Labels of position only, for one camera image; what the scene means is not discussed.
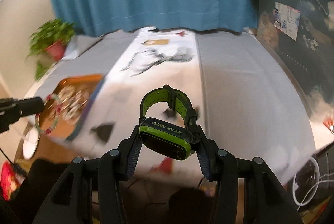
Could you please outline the green black sport watch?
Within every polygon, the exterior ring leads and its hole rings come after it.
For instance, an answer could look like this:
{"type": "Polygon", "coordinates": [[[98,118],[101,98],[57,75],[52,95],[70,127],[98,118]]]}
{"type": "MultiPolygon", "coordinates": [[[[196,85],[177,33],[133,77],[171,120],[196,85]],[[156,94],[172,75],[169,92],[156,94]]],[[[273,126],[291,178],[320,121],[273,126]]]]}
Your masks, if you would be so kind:
{"type": "Polygon", "coordinates": [[[189,97],[169,85],[148,92],[140,104],[139,134],[142,143],[152,151],[177,161],[184,161],[195,153],[197,136],[197,111],[189,97]],[[149,118],[147,111],[153,105],[166,102],[178,113],[184,126],[171,124],[161,119],[149,118]]]}

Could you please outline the white floor lamp base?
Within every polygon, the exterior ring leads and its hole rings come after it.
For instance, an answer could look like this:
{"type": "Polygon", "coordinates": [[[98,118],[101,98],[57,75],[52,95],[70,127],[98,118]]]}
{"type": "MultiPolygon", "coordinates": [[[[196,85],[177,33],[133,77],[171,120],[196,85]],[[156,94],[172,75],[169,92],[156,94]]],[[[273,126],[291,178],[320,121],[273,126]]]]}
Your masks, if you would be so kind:
{"type": "Polygon", "coordinates": [[[22,153],[23,157],[26,160],[29,160],[33,157],[39,141],[40,135],[36,128],[31,128],[23,141],[22,153]]]}

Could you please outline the orange metal tray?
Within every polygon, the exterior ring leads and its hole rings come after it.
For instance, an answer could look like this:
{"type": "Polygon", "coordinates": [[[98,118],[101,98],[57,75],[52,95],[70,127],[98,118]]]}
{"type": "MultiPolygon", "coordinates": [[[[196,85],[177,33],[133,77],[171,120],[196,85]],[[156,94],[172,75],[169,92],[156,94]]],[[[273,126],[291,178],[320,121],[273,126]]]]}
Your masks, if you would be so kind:
{"type": "Polygon", "coordinates": [[[38,133],[57,141],[73,140],[78,135],[103,80],[102,74],[61,80],[54,91],[44,98],[43,112],[34,118],[38,133]]]}

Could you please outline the red floral bag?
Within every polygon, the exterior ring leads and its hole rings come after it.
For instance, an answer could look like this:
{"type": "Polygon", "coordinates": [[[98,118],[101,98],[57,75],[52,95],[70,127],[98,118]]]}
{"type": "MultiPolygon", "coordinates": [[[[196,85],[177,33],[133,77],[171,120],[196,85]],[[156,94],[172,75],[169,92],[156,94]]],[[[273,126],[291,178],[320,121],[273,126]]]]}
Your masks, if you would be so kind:
{"type": "Polygon", "coordinates": [[[1,168],[1,190],[2,197],[9,201],[11,195],[20,188],[16,173],[8,161],[4,162],[1,168]]]}

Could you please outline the green potted plant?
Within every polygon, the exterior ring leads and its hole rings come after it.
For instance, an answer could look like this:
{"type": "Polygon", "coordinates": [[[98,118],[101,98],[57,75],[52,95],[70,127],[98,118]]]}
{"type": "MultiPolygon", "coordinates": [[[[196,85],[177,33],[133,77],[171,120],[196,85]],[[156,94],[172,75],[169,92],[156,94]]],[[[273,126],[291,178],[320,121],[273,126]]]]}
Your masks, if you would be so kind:
{"type": "Polygon", "coordinates": [[[47,54],[55,62],[60,61],[72,37],[75,35],[74,23],[61,19],[49,20],[30,36],[28,56],[47,54]]]}

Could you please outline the grey table cloth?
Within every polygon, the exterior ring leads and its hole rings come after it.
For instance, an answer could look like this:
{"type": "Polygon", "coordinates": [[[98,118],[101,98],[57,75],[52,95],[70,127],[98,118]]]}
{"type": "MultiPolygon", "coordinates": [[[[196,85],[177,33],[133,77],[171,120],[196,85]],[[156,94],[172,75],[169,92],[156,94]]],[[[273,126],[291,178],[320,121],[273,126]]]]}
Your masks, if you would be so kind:
{"type": "Polygon", "coordinates": [[[115,32],[81,56],[62,61],[36,91],[52,93],[68,77],[103,74],[84,120],[58,142],[101,157],[129,137],[140,102],[169,85],[199,110],[206,136],[237,158],[259,156],[286,184],[315,151],[303,103],[289,78],[251,35],[184,30],[115,32]]]}

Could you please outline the white printed table runner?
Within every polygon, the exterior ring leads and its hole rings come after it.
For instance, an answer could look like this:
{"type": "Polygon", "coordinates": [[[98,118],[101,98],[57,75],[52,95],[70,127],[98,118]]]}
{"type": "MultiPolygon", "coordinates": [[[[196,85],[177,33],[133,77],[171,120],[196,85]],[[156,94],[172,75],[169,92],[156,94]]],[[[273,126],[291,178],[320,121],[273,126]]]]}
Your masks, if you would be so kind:
{"type": "Polygon", "coordinates": [[[163,122],[175,136],[184,128],[188,108],[164,88],[187,95],[194,109],[203,108],[196,34],[184,29],[134,33],[117,31],[100,39],[58,72],[104,72],[76,125],[57,126],[50,138],[89,158],[102,156],[130,136],[141,117],[163,122]]]}

